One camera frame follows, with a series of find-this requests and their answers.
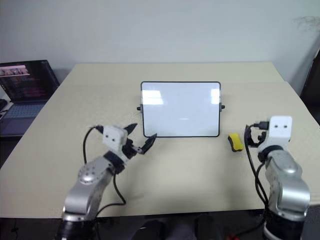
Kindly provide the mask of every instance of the black cable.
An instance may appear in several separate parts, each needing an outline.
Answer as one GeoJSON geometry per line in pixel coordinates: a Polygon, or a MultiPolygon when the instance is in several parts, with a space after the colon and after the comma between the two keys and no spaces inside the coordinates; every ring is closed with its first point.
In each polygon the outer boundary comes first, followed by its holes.
{"type": "Polygon", "coordinates": [[[17,228],[17,219],[15,218],[13,228],[11,229],[11,232],[15,233],[15,240],[18,239],[18,230],[19,228],[17,228]]]}
{"type": "Polygon", "coordinates": [[[97,217],[105,208],[110,207],[110,206],[124,206],[127,204],[125,198],[121,195],[118,187],[117,187],[117,183],[116,183],[116,175],[113,175],[113,186],[114,186],[114,190],[116,191],[116,193],[118,194],[119,198],[122,200],[122,202],[115,202],[115,203],[110,203],[107,204],[105,206],[103,206],[96,214],[95,217],[97,217]]]}
{"type": "Polygon", "coordinates": [[[262,184],[261,184],[260,179],[259,179],[258,176],[257,176],[257,172],[256,172],[256,169],[255,169],[254,163],[253,163],[253,161],[252,161],[251,154],[250,154],[250,150],[249,150],[249,146],[248,146],[248,138],[247,138],[247,135],[248,135],[249,130],[250,130],[252,127],[255,127],[255,124],[250,125],[250,126],[247,127],[247,128],[245,129],[245,131],[244,131],[244,146],[245,146],[246,154],[247,154],[248,159],[249,159],[249,163],[250,163],[251,170],[252,170],[253,175],[254,175],[254,180],[255,180],[255,182],[257,182],[257,185],[260,187],[263,196],[261,195],[261,193],[260,193],[259,190],[257,190],[257,194],[259,195],[260,199],[262,200],[262,202],[263,202],[263,204],[264,204],[264,208],[267,208],[268,205],[269,205],[268,196],[267,196],[267,194],[266,194],[266,191],[265,191],[264,187],[263,187],[262,184]]]}
{"type": "Polygon", "coordinates": [[[251,227],[251,228],[249,228],[247,230],[244,230],[244,231],[236,233],[233,237],[231,237],[230,240],[235,240],[236,238],[238,238],[240,236],[252,233],[255,230],[259,229],[264,224],[264,222],[266,221],[266,217],[267,217],[267,211],[268,211],[268,207],[269,207],[269,200],[268,200],[266,191],[265,191],[264,187],[262,186],[261,181],[259,179],[259,173],[260,173],[262,167],[265,165],[265,163],[264,162],[261,163],[258,166],[257,170],[255,169],[255,166],[254,166],[254,163],[252,161],[251,154],[250,154],[250,150],[249,150],[249,145],[248,145],[248,132],[251,130],[252,127],[256,127],[256,126],[257,126],[256,124],[252,124],[252,125],[250,125],[249,127],[247,127],[245,129],[245,131],[244,131],[244,146],[245,146],[246,154],[247,154],[248,159],[249,159],[251,170],[252,170],[253,175],[254,175],[254,185],[255,185],[256,193],[258,194],[259,198],[261,199],[261,201],[264,204],[263,218],[259,222],[258,225],[254,226],[254,227],[251,227]]]}
{"type": "Polygon", "coordinates": [[[98,240],[101,240],[100,230],[99,230],[99,223],[98,222],[95,225],[95,230],[96,230],[96,236],[97,236],[98,240]]]}
{"type": "Polygon", "coordinates": [[[89,134],[91,133],[91,131],[93,129],[95,129],[96,126],[92,126],[89,128],[89,130],[86,132],[85,136],[84,136],[84,139],[83,139],[83,144],[82,144],[82,151],[83,151],[83,161],[84,161],[84,164],[87,164],[87,155],[86,155],[86,141],[87,141],[87,138],[89,136],[89,134]]]}
{"type": "Polygon", "coordinates": [[[255,230],[259,229],[259,228],[264,224],[265,221],[266,221],[266,214],[263,213],[263,218],[262,218],[262,220],[259,222],[258,225],[254,226],[254,227],[251,227],[251,228],[249,228],[249,229],[247,229],[247,230],[240,231],[240,232],[236,233],[234,236],[232,236],[232,237],[230,238],[230,240],[235,240],[235,239],[237,239],[237,238],[239,238],[239,237],[241,237],[241,236],[243,236],[243,235],[246,235],[246,234],[249,234],[249,233],[254,232],[255,230]]]}
{"type": "MultiPolygon", "coordinates": [[[[256,170],[256,177],[255,177],[255,180],[254,180],[254,185],[255,185],[255,190],[256,192],[258,193],[259,197],[262,198],[262,195],[261,195],[261,192],[260,192],[260,188],[259,188],[259,185],[258,185],[258,179],[259,179],[259,173],[260,173],[260,170],[261,168],[265,165],[265,163],[261,163],[257,170],[256,170]]],[[[264,208],[267,209],[268,208],[268,205],[269,205],[269,200],[266,199],[265,203],[264,203],[264,208]]]]}

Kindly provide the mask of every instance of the cable connector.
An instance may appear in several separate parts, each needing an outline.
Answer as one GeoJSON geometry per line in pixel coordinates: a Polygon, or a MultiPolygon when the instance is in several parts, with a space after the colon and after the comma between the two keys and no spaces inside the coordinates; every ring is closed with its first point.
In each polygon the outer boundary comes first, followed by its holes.
{"type": "Polygon", "coordinates": [[[255,123],[254,126],[259,128],[260,130],[268,130],[269,129],[269,122],[268,121],[261,121],[259,123],[255,123]]]}
{"type": "Polygon", "coordinates": [[[103,134],[104,133],[104,126],[102,125],[97,125],[94,127],[95,129],[97,129],[99,131],[99,133],[103,134]]]}

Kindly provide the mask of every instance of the yellow sponge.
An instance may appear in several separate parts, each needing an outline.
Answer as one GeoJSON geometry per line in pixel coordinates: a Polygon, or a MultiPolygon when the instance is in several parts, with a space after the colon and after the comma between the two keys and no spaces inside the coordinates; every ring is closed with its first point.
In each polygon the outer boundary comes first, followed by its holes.
{"type": "Polygon", "coordinates": [[[231,133],[228,136],[228,140],[231,144],[231,149],[234,152],[241,152],[244,149],[241,139],[238,133],[231,133]]]}

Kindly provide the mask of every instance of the laptop keyboard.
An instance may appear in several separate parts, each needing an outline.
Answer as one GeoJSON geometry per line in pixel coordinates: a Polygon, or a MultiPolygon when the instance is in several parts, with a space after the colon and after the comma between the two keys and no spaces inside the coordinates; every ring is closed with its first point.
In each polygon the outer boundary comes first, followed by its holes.
{"type": "Polygon", "coordinates": [[[45,104],[14,104],[4,115],[5,119],[13,118],[35,118],[45,104]]]}

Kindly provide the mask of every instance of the black chair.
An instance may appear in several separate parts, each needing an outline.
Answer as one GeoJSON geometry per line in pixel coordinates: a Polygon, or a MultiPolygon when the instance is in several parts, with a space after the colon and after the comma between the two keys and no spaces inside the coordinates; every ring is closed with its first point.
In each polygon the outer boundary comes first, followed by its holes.
{"type": "Polygon", "coordinates": [[[320,125],[320,51],[313,59],[300,98],[320,125]]]}

